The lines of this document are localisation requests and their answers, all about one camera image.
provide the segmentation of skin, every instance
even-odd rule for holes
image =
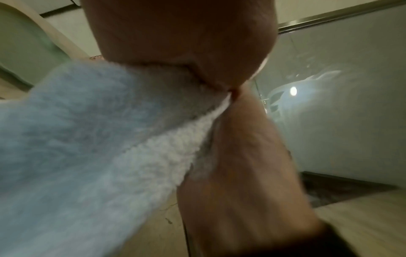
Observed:
[[[214,128],[217,165],[186,177],[178,206],[205,256],[272,249],[324,229],[277,129],[241,85],[277,38],[273,0],[82,0],[105,59],[187,65],[209,86],[232,90]]]

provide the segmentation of hand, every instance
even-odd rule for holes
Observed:
[[[214,172],[187,177],[177,191],[186,229],[205,256],[271,249],[322,231],[276,127],[250,93],[220,117],[214,153]]]
[[[222,89],[260,67],[277,38],[274,0],[82,0],[108,61],[189,65]]]

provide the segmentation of bright light spot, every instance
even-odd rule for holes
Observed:
[[[291,95],[292,96],[297,95],[297,88],[295,86],[291,88]]]

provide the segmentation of dark sleeve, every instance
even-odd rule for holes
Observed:
[[[327,226],[316,237],[302,240],[293,245],[272,250],[261,250],[235,257],[356,257],[349,245]]]

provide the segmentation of fluffy cloth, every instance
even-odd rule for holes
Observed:
[[[107,62],[58,68],[0,105],[0,256],[111,253],[209,160],[227,105],[186,68]]]

